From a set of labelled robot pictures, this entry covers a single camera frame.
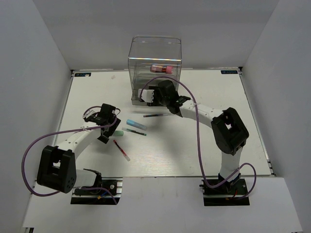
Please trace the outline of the purple gel pen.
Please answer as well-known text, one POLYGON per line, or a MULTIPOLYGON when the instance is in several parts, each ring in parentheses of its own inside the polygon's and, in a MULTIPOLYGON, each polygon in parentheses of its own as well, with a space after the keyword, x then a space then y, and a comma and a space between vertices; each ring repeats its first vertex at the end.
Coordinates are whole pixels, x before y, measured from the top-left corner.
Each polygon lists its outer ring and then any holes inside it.
POLYGON ((148 118, 148 117, 164 117, 164 116, 168 116, 169 114, 148 114, 148 115, 143 115, 144 118, 148 118))

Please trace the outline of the green highlighter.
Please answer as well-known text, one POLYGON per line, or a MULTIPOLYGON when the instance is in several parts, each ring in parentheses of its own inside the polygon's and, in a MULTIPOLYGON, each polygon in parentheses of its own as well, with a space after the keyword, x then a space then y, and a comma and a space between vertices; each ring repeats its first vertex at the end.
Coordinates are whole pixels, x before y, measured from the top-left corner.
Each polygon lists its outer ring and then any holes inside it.
POLYGON ((124 135, 124 131, 115 131, 114 133, 113 133, 113 135, 114 136, 123 136, 124 135))

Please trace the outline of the blue highlighter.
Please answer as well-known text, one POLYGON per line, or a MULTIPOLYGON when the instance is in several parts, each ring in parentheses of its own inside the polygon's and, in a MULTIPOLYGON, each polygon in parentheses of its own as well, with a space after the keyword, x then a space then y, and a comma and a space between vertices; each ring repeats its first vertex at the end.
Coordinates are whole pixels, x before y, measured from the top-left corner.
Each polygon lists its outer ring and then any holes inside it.
POLYGON ((126 124, 129 125, 129 126, 132 126, 132 127, 135 127, 135 128, 138 128, 138 129, 141 129, 141 130, 147 130, 147 126, 143 125, 143 124, 140 124, 138 122, 135 122, 133 120, 130 120, 128 119, 126 121, 126 124))

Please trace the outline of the green gel pen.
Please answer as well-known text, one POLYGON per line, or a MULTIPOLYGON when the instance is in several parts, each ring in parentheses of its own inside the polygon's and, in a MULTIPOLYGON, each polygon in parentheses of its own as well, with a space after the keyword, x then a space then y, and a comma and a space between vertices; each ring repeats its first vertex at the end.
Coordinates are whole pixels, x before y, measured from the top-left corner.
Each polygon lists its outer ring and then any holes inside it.
POLYGON ((126 132, 130 132, 130 133, 135 133, 135 134, 139 134, 139 135, 147 136, 147 134, 146 134, 146 133, 139 132, 139 131, 132 130, 132 129, 125 128, 125 127, 122 127, 122 130, 123 130, 123 131, 126 131, 126 132))

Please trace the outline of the pink glue bottle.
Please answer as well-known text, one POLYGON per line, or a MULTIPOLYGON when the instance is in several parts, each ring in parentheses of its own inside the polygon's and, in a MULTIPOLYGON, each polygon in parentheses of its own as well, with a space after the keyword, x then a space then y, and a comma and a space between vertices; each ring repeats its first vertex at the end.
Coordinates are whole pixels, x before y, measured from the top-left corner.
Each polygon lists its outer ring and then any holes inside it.
POLYGON ((153 73, 166 73, 172 74, 173 73, 173 66, 161 66, 158 64, 151 65, 150 71, 153 73))

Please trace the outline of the red gel pen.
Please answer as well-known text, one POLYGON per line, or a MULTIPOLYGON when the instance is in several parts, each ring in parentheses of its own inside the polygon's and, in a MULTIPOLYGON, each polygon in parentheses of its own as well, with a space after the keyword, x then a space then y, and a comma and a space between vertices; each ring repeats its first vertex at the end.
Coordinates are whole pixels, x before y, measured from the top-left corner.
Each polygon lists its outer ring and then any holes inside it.
POLYGON ((129 158, 129 156, 125 153, 125 151, 120 147, 120 145, 117 143, 116 140, 113 140, 114 144, 117 146, 118 150, 122 153, 122 155, 124 156, 124 158, 129 162, 131 159, 129 158))

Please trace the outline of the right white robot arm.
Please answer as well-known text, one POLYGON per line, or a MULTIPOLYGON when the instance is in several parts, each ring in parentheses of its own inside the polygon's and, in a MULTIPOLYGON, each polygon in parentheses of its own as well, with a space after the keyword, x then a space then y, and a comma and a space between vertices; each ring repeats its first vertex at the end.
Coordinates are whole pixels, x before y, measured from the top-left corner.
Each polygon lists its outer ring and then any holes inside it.
POLYGON ((234 108, 218 110, 199 104, 194 94, 189 97, 179 95, 173 83, 173 79, 167 78, 152 89, 144 86, 138 91, 138 97, 146 103, 158 102, 173 115, 195 120, 197 127, 204 124, 212 129, 222 153, 219 182, 211 185, 204 179, 204 183, 210 189, 220 188, 224 193, 232 193, 241 177, 240 158, 249 137, 245 124, 234 108))

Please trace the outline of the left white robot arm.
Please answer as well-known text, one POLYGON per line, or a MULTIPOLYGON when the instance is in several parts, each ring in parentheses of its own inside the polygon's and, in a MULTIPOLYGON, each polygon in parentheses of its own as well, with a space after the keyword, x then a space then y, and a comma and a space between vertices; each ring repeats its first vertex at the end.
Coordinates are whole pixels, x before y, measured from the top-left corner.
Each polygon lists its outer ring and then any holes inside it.
POLYGON ((91 193, 102 190, 100 172, 92 169, 77 169, 79 155, 94 141, 107 144, 121 120, 117 108, 102 104, 99 112, 84 114, 84 123, 78 131, 55 146, 46 146, 41 154, 37 183, 53 190, 68 193, 73 188, 86 187, 91 193))

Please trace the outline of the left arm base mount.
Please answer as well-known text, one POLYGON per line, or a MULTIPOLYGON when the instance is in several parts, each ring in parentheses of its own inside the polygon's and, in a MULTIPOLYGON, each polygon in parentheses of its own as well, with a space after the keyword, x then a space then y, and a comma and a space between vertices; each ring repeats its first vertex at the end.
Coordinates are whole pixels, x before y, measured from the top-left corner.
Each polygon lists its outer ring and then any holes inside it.
POLYGON ((74 188, 70 203, 73 205, 115 205, 122 193, 123 178, 102 178, 102 189, 74 188))

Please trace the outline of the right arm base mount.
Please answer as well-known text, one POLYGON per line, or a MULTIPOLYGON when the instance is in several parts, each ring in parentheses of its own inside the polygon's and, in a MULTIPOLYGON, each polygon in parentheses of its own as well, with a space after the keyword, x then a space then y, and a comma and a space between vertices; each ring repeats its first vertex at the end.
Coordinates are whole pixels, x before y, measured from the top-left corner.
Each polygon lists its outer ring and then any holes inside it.
POLYGON ((240 179, 232 188, 225 185, 211 189, 204 181, 199 185, 203 191, 204 206, 249 206, 249 197, 242 197, 248 193, 245 179, 240 179))

